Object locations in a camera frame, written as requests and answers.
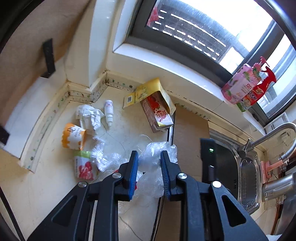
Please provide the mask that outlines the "clear plastic bag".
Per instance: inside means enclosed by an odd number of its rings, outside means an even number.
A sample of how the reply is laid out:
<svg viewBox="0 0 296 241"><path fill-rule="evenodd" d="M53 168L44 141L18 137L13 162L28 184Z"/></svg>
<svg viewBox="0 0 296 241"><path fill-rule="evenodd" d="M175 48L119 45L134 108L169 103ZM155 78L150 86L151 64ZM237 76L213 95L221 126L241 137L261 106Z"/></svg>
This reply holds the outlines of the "clear plastic bag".
<svg viewBox="0 0 296 241"><path fill-rule="evenodd" d="M128 158L119 153L106 154L105 142L96 138L96 145L92 149L91 161L100 171L98 180L103 180L117 171L120 165L127 163ZM136 195L160 198L164 195L164 182L161 171L161 152L167 151L170 161L177 164L177 146L169 142L150 142L144 140L135 146L138 152L138 170L136 174Z"/></svg>

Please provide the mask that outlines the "yellow cardboard box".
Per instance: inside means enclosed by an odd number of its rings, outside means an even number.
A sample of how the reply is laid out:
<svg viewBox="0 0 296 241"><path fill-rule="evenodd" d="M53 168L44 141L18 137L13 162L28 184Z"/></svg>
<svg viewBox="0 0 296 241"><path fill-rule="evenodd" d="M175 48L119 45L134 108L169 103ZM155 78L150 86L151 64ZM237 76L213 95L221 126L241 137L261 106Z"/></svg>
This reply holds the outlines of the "yellow cardboard box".
<svg viewBox="0 0 296 241"><path fill-rule="evenodd" d="M139 103L154 93L160 94L162 101L164 102L164 107L166 111L170 115L173 115L174 112L176 111L175 104L173 103L173 101L171 100L167 92L164 90L164 88L162 87L159 78L152 79L138 86L134 92L127 95L124 98L123 108L127 108L136 103Z"/></svg>

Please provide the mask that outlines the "steel kitchen faucet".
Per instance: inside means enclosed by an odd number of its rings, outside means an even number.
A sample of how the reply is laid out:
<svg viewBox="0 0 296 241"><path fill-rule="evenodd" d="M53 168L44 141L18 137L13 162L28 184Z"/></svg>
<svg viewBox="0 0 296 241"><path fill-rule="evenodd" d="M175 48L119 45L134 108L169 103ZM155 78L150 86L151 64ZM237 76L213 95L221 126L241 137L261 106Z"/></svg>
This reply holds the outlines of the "steel kitchen faucet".
<svg viewBox="0 0 296 241"><path fill-rule="evenodd" d="M240 156L240 158L245 158L247 153L249 151L252 151L254 149L254 147L256 147L257 145L262 144L263 142L269 140L270 138L272 138L273 136L275 136L276 134L278 134L280 131L283 131L285 129L291 129L293 131L296 131L296 125L295 123L283 123L281 125L279 125L277 128L275 128L274 130L272 130L270 133L264 135L262 138L256 140L255 142L252 142L251 139L249 138L247 143L245 145L242 145L239 149L238 149L238 155ZM288 160L292 154L295 151L295 146L296 146L296 142L295 139L293 141L292 146L290 147L290 149L283 155L281 155L278 160L279 161L286 161Z"/></svg>

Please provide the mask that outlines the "brown cardboard sheet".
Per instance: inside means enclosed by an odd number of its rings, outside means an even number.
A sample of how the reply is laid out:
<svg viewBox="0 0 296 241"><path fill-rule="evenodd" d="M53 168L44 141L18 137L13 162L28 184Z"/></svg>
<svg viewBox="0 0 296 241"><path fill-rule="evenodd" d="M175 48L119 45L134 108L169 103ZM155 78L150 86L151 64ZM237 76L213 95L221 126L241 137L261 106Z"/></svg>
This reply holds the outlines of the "brown cardboard sheet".
<svg viewBox="0 0 296 241"><path fill-rule="evenodd" d="M177 146L178 165L197 181L202 180L201 138L210 138L208 121L177 105L173 143Z"/></svg>

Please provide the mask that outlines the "red flower snack packet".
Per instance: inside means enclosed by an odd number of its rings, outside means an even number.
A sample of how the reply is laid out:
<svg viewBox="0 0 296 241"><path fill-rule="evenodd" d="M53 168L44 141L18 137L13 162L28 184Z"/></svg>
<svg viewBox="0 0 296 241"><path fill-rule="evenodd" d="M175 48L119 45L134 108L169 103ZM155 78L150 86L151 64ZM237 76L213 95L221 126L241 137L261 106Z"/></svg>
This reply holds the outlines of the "red flower snack packet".
<svg viewBox="0 0 296 241"><path fill-rule="evenodd" d="M90 151L74 151L74 164L76 178L86 181L97 178L98 169L91 158Z"/></svg>

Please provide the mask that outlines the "stainless steel sink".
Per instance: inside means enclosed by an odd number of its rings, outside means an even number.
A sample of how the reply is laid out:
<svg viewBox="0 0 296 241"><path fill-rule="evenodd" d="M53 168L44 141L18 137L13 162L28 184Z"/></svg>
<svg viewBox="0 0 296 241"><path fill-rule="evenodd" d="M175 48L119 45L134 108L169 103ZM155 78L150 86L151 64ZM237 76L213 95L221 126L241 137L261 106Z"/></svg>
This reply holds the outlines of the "stainless steel sink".
<svg viewBox="0 0 296 241"><path fill-rule="evenodd" d="M250 151L244 158L237 152L241 144L210 129L216 143L218 180L233 194L249 214L260 207L261 176L258 155Z"/></svg>

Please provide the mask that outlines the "pink sink rack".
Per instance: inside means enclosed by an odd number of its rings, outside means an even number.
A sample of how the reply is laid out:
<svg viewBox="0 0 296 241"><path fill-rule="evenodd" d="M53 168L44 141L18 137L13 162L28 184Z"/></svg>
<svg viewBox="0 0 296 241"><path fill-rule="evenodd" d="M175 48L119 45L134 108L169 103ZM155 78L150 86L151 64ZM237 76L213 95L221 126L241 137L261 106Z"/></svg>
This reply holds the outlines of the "pink sink rack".
<svg viewBox="0 0 296 241"><path fill-rule="evenodd" d="M270 161L264 162L261 161L260 162L260 166L261 166L261 180L262 180L262 184L266 183L269 178L271 178L271 171L282 166L283 165L283 161L280 160L274 164L270 164Z"/></svg>

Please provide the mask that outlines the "pink dish soap bottle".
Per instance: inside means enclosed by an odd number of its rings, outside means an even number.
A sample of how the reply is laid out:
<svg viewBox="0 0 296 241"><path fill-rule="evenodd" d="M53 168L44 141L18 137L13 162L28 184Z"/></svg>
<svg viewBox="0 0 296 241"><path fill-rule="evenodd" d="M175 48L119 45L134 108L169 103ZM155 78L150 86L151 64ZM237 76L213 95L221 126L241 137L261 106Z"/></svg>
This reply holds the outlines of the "pink dish soap bottle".
<svg viewBox="0 0 296 241"><path fill-rule="evenodd" d="M255 63L252 67L244 64L222 87L224 98L232 104L243 99L261 81L261 66L262 63Z"/></svg>

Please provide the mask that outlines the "orange white paper cup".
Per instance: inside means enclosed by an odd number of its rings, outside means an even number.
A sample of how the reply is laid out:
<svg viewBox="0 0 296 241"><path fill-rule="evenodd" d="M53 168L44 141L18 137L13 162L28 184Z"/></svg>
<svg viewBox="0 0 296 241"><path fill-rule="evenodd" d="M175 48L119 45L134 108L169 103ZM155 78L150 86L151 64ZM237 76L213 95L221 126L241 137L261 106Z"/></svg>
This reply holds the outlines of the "orange white paper cup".
<svg viewBox="0 0 296 241"><path fill-rule="evenodd" d="M72 123L67 123L62 133L62 147L82 151L85 145L86 130Z"/></svg>

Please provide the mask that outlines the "red spray bottle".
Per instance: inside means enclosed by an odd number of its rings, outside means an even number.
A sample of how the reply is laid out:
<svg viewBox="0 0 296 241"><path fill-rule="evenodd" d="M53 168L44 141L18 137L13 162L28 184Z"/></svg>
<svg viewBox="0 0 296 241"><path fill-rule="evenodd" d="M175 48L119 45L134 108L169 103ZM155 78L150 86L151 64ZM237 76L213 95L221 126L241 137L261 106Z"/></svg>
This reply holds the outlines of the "red spray bottle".
<svg viewBox="0 0 296 241"><path fill-rule="evenodd" d="M274 82L276 83L276 76L274 72L270 69L270 66L266 63L264 57L260 57L261 65L266 64L265 70L261 70L267 74L267 77L262 80L262 82L256 85L240 102L237 103L238 108L241 112L247 111L256 102L258 102L267 92L269 85Z"/></svg>

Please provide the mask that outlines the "crumpled white tissue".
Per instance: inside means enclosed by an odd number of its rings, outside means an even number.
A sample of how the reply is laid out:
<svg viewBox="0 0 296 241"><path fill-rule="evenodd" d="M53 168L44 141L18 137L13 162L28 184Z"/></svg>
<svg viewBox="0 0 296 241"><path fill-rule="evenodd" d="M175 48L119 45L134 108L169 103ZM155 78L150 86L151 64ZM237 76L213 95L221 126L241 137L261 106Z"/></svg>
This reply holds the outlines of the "crumpled white tissue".
<svg viewBox="0 0 296 241"><path fill-rule="evenodd" d="M97 135L101 127L101 119L105 115L100 109L96 109L88 104L80 105L76 108L76 119L79 120L81 128L86 130L88 135Z"/></svg>

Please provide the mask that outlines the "small white plastic bottle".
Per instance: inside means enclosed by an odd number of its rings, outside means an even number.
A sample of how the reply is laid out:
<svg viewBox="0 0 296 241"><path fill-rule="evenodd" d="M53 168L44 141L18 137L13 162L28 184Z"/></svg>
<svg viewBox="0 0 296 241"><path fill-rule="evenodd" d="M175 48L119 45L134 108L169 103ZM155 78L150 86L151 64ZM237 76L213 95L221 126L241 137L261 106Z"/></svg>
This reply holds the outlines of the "small white plastic bottle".
<svg viewBox="0 0 296 241"><path fill-rule="evenodd" d="M112 126L113 123L113 102L111 100L106 100L104 105L104 114L105 114L105 120L109 127Z"/></svg>

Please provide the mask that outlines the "window frame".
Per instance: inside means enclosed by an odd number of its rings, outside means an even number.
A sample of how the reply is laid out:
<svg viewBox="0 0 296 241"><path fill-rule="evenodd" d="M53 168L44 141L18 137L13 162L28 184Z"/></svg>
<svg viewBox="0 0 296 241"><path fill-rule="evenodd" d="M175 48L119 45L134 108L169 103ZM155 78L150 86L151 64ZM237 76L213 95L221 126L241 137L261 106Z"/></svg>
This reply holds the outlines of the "window frame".
<svg viewBox="0 0 296 241"><path fill-rule="evenodd" d="M126 41L219 87L264 57L277 82L251 114L264 126L295 106L295 1L136 1Z"/></svg>

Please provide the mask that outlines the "black wall bracket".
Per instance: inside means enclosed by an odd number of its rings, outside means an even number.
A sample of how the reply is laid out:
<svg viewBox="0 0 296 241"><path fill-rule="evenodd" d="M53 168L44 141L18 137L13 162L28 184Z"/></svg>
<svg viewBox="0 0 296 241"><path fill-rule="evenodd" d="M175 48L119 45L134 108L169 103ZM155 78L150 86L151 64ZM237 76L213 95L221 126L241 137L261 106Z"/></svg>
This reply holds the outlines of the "black wall bracket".
<svg viewBox="0 0 296 241"><path fill-rule="evenodd" d="M41 75L41 77L50 78L51 75L56 72L52 38L43 42L43 53L47 70Z"/></svg>

